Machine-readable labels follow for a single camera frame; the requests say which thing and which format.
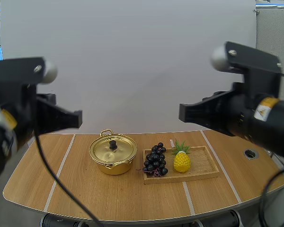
gold pot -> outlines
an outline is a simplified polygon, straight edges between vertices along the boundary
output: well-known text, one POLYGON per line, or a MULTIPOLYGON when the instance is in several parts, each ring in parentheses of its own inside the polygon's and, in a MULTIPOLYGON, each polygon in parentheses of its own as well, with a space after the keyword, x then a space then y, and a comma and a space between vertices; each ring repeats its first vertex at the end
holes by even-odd
POLYGON ((119 175, 131 169, 137 150, 137 144, 132 138, 105 129, 90 145, 89 154, 103 173, 119 175))

yellow label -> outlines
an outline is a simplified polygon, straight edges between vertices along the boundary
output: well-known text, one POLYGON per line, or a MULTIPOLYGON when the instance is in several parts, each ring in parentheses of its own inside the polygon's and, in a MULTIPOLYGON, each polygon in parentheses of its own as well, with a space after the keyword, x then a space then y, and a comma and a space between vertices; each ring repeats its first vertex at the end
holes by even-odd
POLYGON ((13 117, 13 115, 10 114, 7 110, 2 110, 3 115, 5 116, 6 121, 8 122, 11 129, 14 129, 17 125, 17 121, 13 117))
POLYGON ((266 121, 273 106, 279 102, 278 98, 265 98, 257 106, 254 117, 260 121, 266 121))
POLYGON ((268 106, 270 108, 273 108, 273 106, 279 101, 280 101, 280 99, 278 99, 278 98, 267 97, 260 102, 260 105, 264 105, 264 106, 268 106))

yellow pineapple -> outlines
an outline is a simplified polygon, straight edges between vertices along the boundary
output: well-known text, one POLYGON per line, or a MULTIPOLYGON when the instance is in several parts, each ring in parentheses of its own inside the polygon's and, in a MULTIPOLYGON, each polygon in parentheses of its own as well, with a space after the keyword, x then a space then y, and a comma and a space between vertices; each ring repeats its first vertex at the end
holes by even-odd
POLYGON ((185 141, 180 145, 176 140, 176 151, 173 153, 176 155, 174 159, 174 168, 178 172, 184 173, 190 168, 190 158, 188 156, 189 146, 184 146, 185 141))

grapes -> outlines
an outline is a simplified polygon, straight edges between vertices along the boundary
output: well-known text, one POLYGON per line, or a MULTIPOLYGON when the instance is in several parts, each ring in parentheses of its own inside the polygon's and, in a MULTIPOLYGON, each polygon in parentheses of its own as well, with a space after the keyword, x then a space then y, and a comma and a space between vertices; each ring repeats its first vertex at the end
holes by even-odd
POLYGON ((162 154, 162 151, 160 151, 160 150, 157 150, 157 155, 161 155, 162 154))
POLYGON ((148 158, 148 160, 149 160, 151 163, 153 163, 153 162, 155 161, 155 159, 153 158, 153 155, 151 155, 151 156, 148 158))
POLYGON ((154 177, 163 176, 168 172, 168 169, 165 168, 165 155, 162 154, 166 151, 166 148, 163 146, 163 143, 159 142, 158 145, 152 147, 151 153, 145 157, 143 172, 152 174, 154 177))
POLYGON ((158 145, 155 145, 155 146, 152 147, 152 150, 156 151, 156 150, 158 150, 158 148, 159 148, 158 145))
POLYGON ((147 166, 147 170, 148 170, 148 171, 153 171, 154 169, 155 169, 155 168, 153 167, 152 164, 150 164, 150 165, 147 166))
POLYGON ((163 176, 162 170, 158 169, 158 174, 159 174, 160 176, 163 176))
POLYGON ((154 166, 155 168, 158 168, 158 167, 159 167, 159 165, 160 165, 160 163, 159 163, 159 162, 154 162, 154 163, 153 163, 153 166, 154 166))
POLYGON ((158 160, 160 159, 160 157, 159 157, 159 155, 154 155, 154 156, 153 156, 153 159, 154 159, 155 161, 158 161, 158 160))
POLYGON ((151 164, 151 162, 149 161, 149 160, 146 160, 145 162, 144 162, 144 165, 145 166, 148 166, 148 165, 150 165, 151 164))
POLYGON ((169 171, 169 170, 168 170, 167 168, 163 168, 163 169, 162 169, 162 175, 167 174, 168 171, 169 171))

wooden table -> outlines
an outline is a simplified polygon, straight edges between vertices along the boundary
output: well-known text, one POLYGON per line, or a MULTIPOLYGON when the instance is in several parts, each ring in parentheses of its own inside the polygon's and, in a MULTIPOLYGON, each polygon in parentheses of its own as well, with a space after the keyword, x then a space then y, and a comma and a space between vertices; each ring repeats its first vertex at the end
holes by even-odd
MULTIPOLYGON (((151 223, 192 220, 201 215, 232 209, 258 200, 268 179, 279 169, 260 147, 238 137, 214 131, 129 134, 138 145, 133 167, 111 176, 98 170, 89 155, 99 135, 47 134, 41 137, 44 153, 67 188, 99 219, 107 223, 151 223), (158 142, 170 148, 170 140, 186 140, 190 146, 207 146, 220 175, 216 178, 166 184, 143 184, 142 150, 158 142), (245 149, 259 158, 249 160, 245 149)), ((284 187, 280 176, 271 191, 284 187)), ((89 218, 50 177, 36 144, 23 156, 4 191, 5 199, 39 211, 89 218)))

